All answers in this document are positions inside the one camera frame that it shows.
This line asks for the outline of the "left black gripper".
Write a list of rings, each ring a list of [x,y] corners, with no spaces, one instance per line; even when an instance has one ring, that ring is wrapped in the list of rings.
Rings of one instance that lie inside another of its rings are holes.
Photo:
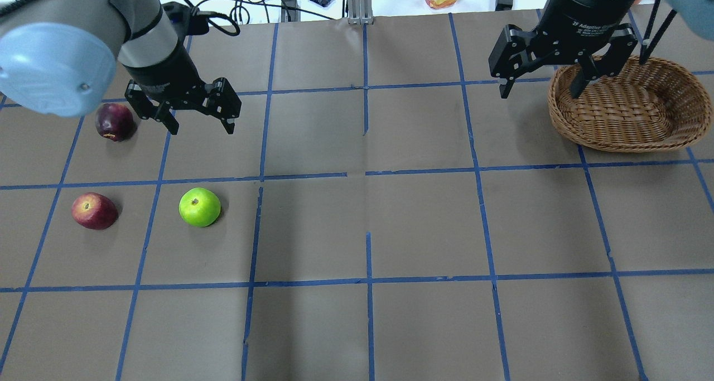
[[[132,77],[124,96],[138,118],[163,124],[176,136],[179,123],[171,114],[194,109],[218,119],[227,134],[234,134],[242,101],[227,78],[212,84],[201,80],[185,46],[179,41],[173,51],[158,64],[146,67],[127,65]]]

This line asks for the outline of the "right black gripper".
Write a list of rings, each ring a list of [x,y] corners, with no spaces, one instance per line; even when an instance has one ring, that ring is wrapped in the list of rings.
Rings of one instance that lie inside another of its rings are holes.
[[[498,80],[502,99],[515,80],[532,73],[549,58],[577,58],[579,72],[570,85],[573,98],[592,82],[622,71],[637,45],[632,27],[621,22],[635,0],[547,0],[530,31],[505,25],[489,55],[490,76]],[[592,55],[608,46],[599,58]]]

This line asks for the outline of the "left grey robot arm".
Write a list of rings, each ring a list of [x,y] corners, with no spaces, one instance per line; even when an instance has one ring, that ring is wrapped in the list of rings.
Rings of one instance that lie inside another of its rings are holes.
[[[226,78],[204,81],[185,46],[214,20],[189,0],[12,0],[2,4],[2,93],[26,109],[79,117],[99,109],[122,65],[134,116],[176,135],[174,112],[193,110],[234,132],[242,101]]]

